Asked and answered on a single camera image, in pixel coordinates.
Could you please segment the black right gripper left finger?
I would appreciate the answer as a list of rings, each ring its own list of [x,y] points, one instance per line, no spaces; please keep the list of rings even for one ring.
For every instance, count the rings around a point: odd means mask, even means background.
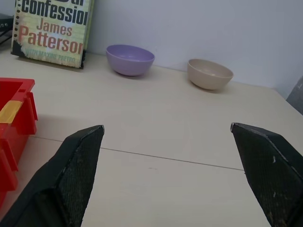
[[[68,136],[2,218],[2,227],[79,227],[92,192],[104,126]]]

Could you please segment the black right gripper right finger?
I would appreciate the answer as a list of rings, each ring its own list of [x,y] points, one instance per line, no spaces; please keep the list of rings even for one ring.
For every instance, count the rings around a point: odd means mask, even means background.
[[[244,172],[272,227],[303,225],[303,157],[281,135],[232,123]]]

